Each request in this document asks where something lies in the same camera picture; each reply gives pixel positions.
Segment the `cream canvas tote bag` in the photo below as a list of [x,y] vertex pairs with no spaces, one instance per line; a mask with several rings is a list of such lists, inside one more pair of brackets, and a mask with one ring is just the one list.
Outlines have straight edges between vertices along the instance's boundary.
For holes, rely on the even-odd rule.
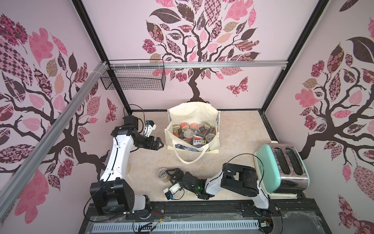
[[[184,164],[193,164],[205,154],[218,154],[220,149],[219,130],[221,112],[209,103],[188,102],[167,110],[169,124],[165,129],[168,150]],[[205,139],[207,144],[201,148],[192,145],[193,139],[184,138],[180,123],[187,122],[194,131],[194,138]],[[180,137],[173,134],[173,129],[180,129]]]

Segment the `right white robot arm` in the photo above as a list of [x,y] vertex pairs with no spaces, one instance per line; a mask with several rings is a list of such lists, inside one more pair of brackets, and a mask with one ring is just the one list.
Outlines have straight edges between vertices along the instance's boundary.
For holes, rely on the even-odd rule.
[[209,200],[222,190],[228,190],[244,197],[250,197],[257,209],[269,209],[269,199],[261,188],[261,180],[253,167],[232,163],[223,164],[222,170],[209,179],[199,179],[190,172],[179,168],[168,169],[171,186],[164,190],[168,200],[175,200],[178,191],[187,190],[198,199]]

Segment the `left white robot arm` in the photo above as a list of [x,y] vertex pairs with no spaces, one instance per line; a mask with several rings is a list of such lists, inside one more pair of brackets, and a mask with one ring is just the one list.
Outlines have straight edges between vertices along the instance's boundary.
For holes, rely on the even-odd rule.
[[111,133],[113,146],[104,173],[98,182],[90,187],[91,199],[99,215],[141,212],[151,213],[150,199],[146,195],[136,195],[126,182],[128,161],[133,147],[157,151],[164,147],[161,138],[153,137],[156,129],[153,121],[144,121],[139,129],[139,118],[124,117],[124,124]]

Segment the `red label seed jar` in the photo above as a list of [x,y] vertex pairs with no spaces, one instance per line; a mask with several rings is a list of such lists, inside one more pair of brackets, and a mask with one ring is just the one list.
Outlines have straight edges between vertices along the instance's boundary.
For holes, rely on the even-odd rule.
[[180,129],[184,132],[184,131],[186,131],[186,130],[189,130],[190,129],[190,125],[189,125],[189,123],[187,123],[187,122],[182,122],[182,123],[180,123]]

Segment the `clear lid seed jar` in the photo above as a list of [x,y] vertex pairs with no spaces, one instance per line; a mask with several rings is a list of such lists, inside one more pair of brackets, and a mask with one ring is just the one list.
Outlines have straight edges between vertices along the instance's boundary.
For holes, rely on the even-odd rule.
[[191,140],[193,139],[193,136],[194,136],[194,131],[191,130],[191,129],[187,129],[183,132],[183,136],[184,138],[188,139],[188,140]]

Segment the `mint green chrome toaster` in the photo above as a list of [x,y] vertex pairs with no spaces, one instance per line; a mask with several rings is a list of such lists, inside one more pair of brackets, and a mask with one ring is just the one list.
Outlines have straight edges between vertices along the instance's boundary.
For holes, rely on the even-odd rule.
[[292,145],[264,144],[255,156],[260,186],[271,199],[296,199],[309,187],[306,166]]

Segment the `aluminium rail back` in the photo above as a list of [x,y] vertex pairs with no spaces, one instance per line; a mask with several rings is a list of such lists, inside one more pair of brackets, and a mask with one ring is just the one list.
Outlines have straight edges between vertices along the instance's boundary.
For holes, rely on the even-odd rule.
[[180,69],[180,68],[227,68],[227,67],[286,67],[288,61],[286,60],[253,60],[253,61],[214,61],[214,62],[134,62],[134,63],[113,63],[112,68],[165,68],[165,69]]

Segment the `aluminium rail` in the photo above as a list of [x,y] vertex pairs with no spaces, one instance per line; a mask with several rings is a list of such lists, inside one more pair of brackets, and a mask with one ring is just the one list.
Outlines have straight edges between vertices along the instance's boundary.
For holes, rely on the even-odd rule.
[[101,78],[102,74],[107,69],[108,63],[106,61],[101,61],[96,66],[88,79],[81,86],[81,89],[74,95],[73,99],[58,116],[54,124],[52,124],[51,129],[42,137],[31,152],[30,156],[21,164],[20,168],[3,187],[1,190],[1,218],[5,217],[12,204],[16,201],[17,197],[32,178],[43,159],[47,156],[52,146],[54,146],[55,142],[62,134],[68,122],[73,118],[73,115],[78,111],[78,108],[83,103],[95,83]]
[[227,68],[227,67],[286,67],[288,61],[286,60],[253,60],[253,61],[214,61],[214,62],[134,62],[134,63],[113,63],[112,68],[165,68],[165,69],[180,69],[180,68]]

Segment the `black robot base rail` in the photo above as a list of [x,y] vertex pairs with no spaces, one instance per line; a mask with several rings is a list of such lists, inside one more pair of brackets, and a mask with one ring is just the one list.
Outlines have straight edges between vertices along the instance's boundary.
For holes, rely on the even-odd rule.
[[150,214],[125,213],[99,216],[89,205],[80,234],[92,234],[96,223],[256,220],[259,230],[202,231],[171,234],[330,234],[313,199],[273,200],[268,211],[256,211],[251,200],[152,202]]

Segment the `aluminium rail left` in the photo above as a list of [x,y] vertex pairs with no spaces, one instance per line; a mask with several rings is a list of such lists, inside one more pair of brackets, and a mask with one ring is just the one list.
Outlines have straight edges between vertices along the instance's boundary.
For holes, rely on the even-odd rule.
[[101,61],[96,66],[88,79],[81,86],[81,89],[74,95],[73,99],[58,116],[54,124],[52,124],[51,129],[42,137],[31,152],[30,156],[21,164],[20,168],[3,187],[1,190],[1,218],[5,217],[12,204],[16,201],[17,197],[32,178],[43,159],[47,156],[52,146],[54,146],[55,142],[62,134],[68,122],[73,118],[73,115],[78,111],[78,108],[83,103],[95,83],[101,78],[102,74],[107,69],[108,63],[106,61]]

